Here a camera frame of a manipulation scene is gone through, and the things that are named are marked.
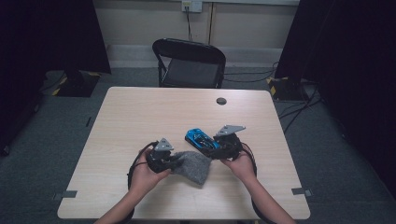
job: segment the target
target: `chair seat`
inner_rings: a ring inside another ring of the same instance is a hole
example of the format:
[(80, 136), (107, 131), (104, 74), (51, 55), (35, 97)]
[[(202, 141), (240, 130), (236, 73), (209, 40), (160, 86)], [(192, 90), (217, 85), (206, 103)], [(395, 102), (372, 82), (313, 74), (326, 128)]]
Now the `chair seat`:
[(163, 85), (203, 89), (216, 88), (220, 69), (218, 64), (172, 59), (163, 78)]

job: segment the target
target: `white wall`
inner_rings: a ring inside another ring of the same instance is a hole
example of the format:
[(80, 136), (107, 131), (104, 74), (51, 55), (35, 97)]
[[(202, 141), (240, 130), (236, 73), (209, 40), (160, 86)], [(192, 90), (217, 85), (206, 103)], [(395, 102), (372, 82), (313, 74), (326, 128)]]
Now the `white wall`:
[[(238, 66), (245, 63), (263, 65), (262, 60), (267, 61), (265, 65), (276, 62), (297, 9), (296, 4), (288, 2), (296, 1), (283, 1), (286, 5), (257, 4), (260, 1), (255, 4), (223, 2), (203, 2), (202, 13), (190, 13), (193, 41), (210, 41), (223, 49), (228, 65), (232, 64), (229, 59)], [(187, 16), (181, 12), (180, 1), (94, 0), (94, 4), (105, 43), (117, 46), (112, 49), (120, 50), (120, 45), (128, 45), (130, 50), (136, 47), (147, 51), (148, 59), (154, 63), (149, 51), (156, 39), (189, 38)]]

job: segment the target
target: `black wire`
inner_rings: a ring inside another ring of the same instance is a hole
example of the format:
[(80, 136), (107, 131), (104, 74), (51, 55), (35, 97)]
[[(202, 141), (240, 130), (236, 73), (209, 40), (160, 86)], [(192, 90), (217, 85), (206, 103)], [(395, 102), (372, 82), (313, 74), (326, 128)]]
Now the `black wire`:
[(134, 168), (136, 168), (136, 166), (141, 165), (141, 164), (147, 164), (147, 162), (146, 162), (146, 161), (144, 161), (144, 162), (139, 162), (138, 164), (135, 164), (135, 165), (134, 165)]
[(314, 102), (312, 105), (310, 105), (309, 103), (312, 101), (312, 99), (314, 99), (315, 93), (318, 90), (318, 86), (315, 87), (314, 92), (312, 93), (311, 97), (309, 97), (308, 101), (306, 102), (306, 104), (303, 106), (303, 108), (300, 108), (298, 110), (293, 111), (292, 113), (297, 112), (297, 114), (293, 117), (293, 119), (289, 122), (288, 126), (286, 126), (285, 130), (283, 131), (283, 133), (286, 133), (288, 131), (288, 128), (290, 127), (290, 125), (297, 119), (297, 117), (301, 114), (301, 112), (303, 112), (303, 110), (305, 110), (306, 108), (308, 108), (309, 106), (315, 105), (318, 102), (320, 102), (320, 99), (316, 102)]
[(273, 99), (274, 103), (280, 103), (280, 104), (293, 104), (293, 105), (301, 105), (304, 102), (302, 101), (292, 101), (292, 100), (277, 100), (277, 99)]
[(270, 77), (270, 76), (276, 71), (275, 64), (277, 64), (277, 63), (279, 63), (279, 62), (273, 63), (272, 70), (266, 71), (266, 72), (225, 73), (225, 74), (224, 74), (225, 76), (229, 76), (229, 75), (234, 75), (234, 76), (237, 75), (237, 76), (238, 76), (238, 75), (255, 75), (255, 74), (267, 74), (267, 73), (271, 73), (270, 75), (268, 75), (268, 76), (266, 76), (266, 77), (264, 77), (264, 78), (260, 78), (260, 79), (256, 79), (256, 80), (248, 80), (248, 81), (231, 80), (231, 79), (227, 79), (227, 78), (224, 78), (223, 80), (225, 80), (225, 81), (231, 81), (231, 82), (259, 82), (259, 81), (263, 81), (263, 80), (267, 79), (268, 77)]
[(132, 180), (132, 175), (134, 174), (134, 168), (135, 168), (137, 165), (146, 163), (146, 162), (140, 162), (140, 163), (136, 164), (137, 161), (139, 160), (139, 158), (142, 156), (142, 154), (143, 154), (149, 147), (151, 147), (151, 146), (154, 147), (156, 144), (158, 144), (158, 142), (151, 142), (151, 143), (147, 144), (142, 150), (139, 151), (139, 153), (137, 154), (136, 158), (134, 158), (134, 162), (132, 163), (131, 167), (129, 168), (129, 172), (128, 172), (128, 174), (127, 174), (127, 175), (128, 175), (128, 189), (129, 189), (129, 187), (131, 187), (131, 180)]
[(209, 35), (208, 35), (208, 40), (207, 40), (207, 44), (211, 44), (211, 39), (210, 39), (210, 37), (212, 36), (212, 21), (213, 21), (213, 16), (214, 16), (214, 14), (215, 14), (215, 12), (213, 11), (213, 5), (214, 5), (214, 3), (212, 2), (212, 3), (210, 3), (210, 23), (209, 23)]
[(242, 143), (242, 144), (245, 145), (249, 150), (249, 151), (247, 151), (246, 149), (242, 148), (242, 150), (245, 151), (247, 153), (247, 155), (250, 157), (251, 163), (253, 165), (254, 175), (257, 176), (257, 165), (256, 165), (256, 160), (254, 159), (253, 151), (250, 149), (248, 144), (246, 144), (246, 143)]
[(288, 106), (288, 107), (286, 107), (285, 109), (283, 109), (282, 112), (281, 112), (278, 116), (281, 117), (281, 116), (283, 115), (283, 113), (285, 113), (288, 109), (290, 109), (290, 108), (292, 108), (292, 107), (295, 107), (295, 106), (297, 106), (297, 105), (303, 105), (303, 104), (304, 104), (304, 103), (298, 103), (298, 104), (295, 104), (295, 105)]
[(52, 84), (50, 84), (48, 87), (45, 87), (43, 89), (41, 89), (40, 91), (46, 91), (47, 89), (53, 87), (56, 83), (59, 83), (59, 81), (62, 79), (62, 77), (64, 76), (64, 72), (62, 73), (62, 75)]
[(231, 81), (231, 82), (259, 82), (259, 81), (263, 81), (263, 80), (267, 79), (268, 77), (270, 77), (270, 76), (274, 73), (274, 71), (275, 71), (275, 70), (268, 71), (268, 72), (266, 72), (266, 73), (271, 72), (270, 75), (268, 75), (268, 76), (266, 76), (266, 77), (263, 77), (263, 78), (260, 78), (260, 79), (256, 79), (256, 80), (239, 81), (239, 80), (230, 80), (230, 79), (227, 79), (227, 78), (224, 78), (223, 80), (224, 80), (224, 81)]
[(190, 8), (184, 7), (184, 9), (186, 10), (187, 23), (189, 24), (189, 40), (192, 42), (192, 34), (191, 34), (191, 28), (190, 28)]
[[(314, 102), (314, 103), (311, 104), (311, 105), (315, 105), (315, 104), (319, 103), (320, 101), (321, 101), (321, 99), (317, 100), (316, 102)], [(292, 115), (292, 114), (294, 114), (294, 113), (297, 113), (299, 110), (305, 109), (305, 107), (309, 107), (309, 106), (311, 106), (311, 105), (305, 104), (305, 106), (303, 106), (302, 108), (293, 110), (293, 111), (291, 111), (291, 112), (289, 112), (289, 113), (287, 113), (287, 114), (285, 114), (285, 115), (282, 115), (282, 116), (279, 115), (278, 118), (279, 118), (279, 119), (283, 119), (283, 118), (285, 118), (286, 116)]]

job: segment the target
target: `wooden table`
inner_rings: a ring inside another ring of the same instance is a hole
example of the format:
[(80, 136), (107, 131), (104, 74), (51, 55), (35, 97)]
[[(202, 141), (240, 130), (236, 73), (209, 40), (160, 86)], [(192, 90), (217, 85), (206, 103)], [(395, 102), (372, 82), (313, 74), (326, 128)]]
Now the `wooden table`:
[[(219, 97), (226, 105), (217, 104)], [(113, 87), (82, 151), (63, 198), (60, 218), (99, 218), (127, 192), (127, 173), (138, 150), (165, 137), (177, 151), (197, 151), (184, 140), (187, 130), (209, 136), (225, 124), (246, 126), (237, 133), (253, 150), (258, 178), (295, 219), (310, 211), (267, 91)], [(243, 184), (220, 161), (212, 161), (200, 187), (170, 175), (136, 207), (142, 219), (258, 219)]]

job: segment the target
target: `gray cloth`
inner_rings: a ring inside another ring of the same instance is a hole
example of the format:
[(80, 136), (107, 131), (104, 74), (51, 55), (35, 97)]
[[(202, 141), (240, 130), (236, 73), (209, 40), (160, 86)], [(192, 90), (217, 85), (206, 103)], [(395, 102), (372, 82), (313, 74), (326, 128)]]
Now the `gray cloth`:
[(174, 174), (183, 175), (201, 186), (205, 183), (211, 159), (194, 151), (177, 152), (174, 157), (183, 162), (181, 166), (174, 169)]

